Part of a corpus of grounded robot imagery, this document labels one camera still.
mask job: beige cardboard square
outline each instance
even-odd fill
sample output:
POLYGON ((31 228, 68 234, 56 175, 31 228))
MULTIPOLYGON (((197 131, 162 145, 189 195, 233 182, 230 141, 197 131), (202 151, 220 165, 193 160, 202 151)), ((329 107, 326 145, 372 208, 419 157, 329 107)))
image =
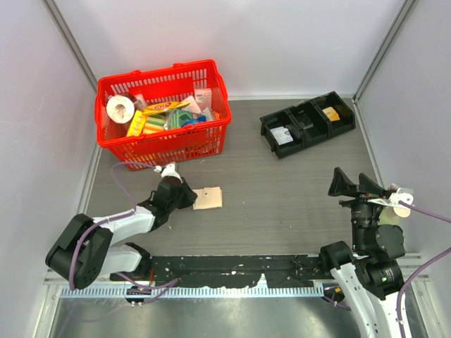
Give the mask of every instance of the beige cardboard square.
POLYGON ((194 189, 197 199, 192 205, 195 210, 223 207, 223 192, 220 187, 194 189))

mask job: small yellow object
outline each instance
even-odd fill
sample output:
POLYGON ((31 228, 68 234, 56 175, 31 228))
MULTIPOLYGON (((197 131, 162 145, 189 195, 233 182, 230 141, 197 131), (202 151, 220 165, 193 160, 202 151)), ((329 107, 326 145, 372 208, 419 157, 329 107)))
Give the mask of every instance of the small yellow object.
POLYGON ((332 107, 324 108, 323 112, 331 122, 340 120, 340 116, 338 115, 337 111, 332 107))
POLYGON ((151 116, 165 113, 166 111, 169 111, 171 109, 183 108, 189 105, 190 102, 177 102, 177 101, 161 102, 159 104, 151 104, 150 106, 146 107, 142 111, 142 114, 146 116, 151 116))
POLYGON ((140 136, 142 128, 146 124, 146 117, 142 115, 141 111, 136 111, 133 116, 132 123, 130 124, 127 132, 127 136, 140 136))

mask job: black tray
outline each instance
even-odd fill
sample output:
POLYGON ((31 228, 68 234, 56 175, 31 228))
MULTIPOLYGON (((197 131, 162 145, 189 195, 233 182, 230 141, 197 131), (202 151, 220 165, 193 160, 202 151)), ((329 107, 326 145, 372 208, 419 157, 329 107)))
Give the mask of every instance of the black tray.
POLYGON ((304 101, 281 111, 260 118, 261 135, 265 136, 271 151, 283 158, 355 129, 354 112, 335 92, 304 101), (333 107, 340 116, 331 122, 322 111, 333 107), (293 138, 290 143, 279 145, 271 129, 286 127, 293 138))

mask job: gray floor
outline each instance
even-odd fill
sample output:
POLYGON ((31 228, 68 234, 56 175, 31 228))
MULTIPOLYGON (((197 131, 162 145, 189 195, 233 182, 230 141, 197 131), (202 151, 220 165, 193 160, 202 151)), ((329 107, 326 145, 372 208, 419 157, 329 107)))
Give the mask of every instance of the gray floor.
MULTIPOLYGON (((176 211, 167 225, 129 242, 158 255, 312 254, 325 244, 350 243, 350 210, 327 191, 335 166, 352 180, 361 172, 375 178, 362 132, 358 127, 278 160, 260 136, 259 117, 297 102, 231 101, 233 121, 223 153, 179 165, 191 188, 221 187, 223 208, 176 211)), ((131 207, 111 179, 110 168, 116 162, 108 151, 102 152, 88 215, 110 215, 131 207)), ((138 201, 159 183, 159 176, 150 170, 118 172, 138 201)))
MULTIPOLYGON (((259 117, 297 103, 233 101, 224 152, 180 163, 193 188, 221 187, 223 208, 176 211, 167 225, 130 239, 152 254, 314 254, 339 240, 350 243, 350 210, 327 196, 333 169, 352 180, 374 177, 359 128, 278 160, 260 136, 259 117)), ((110 176, 117 160, 103 151, 87 214, 110 215, 131 207, 110 176)), ((138 201, 159 183, 150 170, 118 174, 138 201)), ((319 298, 160 300, 142 309, 117 308, 117 299, 64 299, 51 337, 358 337, 352 314, 319 298)), ((407 297, 413 337, 426 337, 414 297, 407 297)))

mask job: red basket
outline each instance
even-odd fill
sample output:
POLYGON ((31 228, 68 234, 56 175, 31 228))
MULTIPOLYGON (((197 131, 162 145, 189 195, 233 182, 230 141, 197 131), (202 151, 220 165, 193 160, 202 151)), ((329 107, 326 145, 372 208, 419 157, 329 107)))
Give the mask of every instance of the red basket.
MULTIPOLYGON (((97 142, 109 149, 120 161, 164 165, 220 154, 232 114, 227 102, 227 89, 213 60, 176 63, 172 68, 139 70, 100 79, 95 103, 97 142), (111 121, 106 114, 110 96, 122 93, 142 94, 148 104, 182 101, 194 95, 194 89, 210 88, 211 105, 219 119, 188 125, 156 134, 126 137, 127 128, 111 121)), ((128 165, 131 170, 142 169, 128 165)))

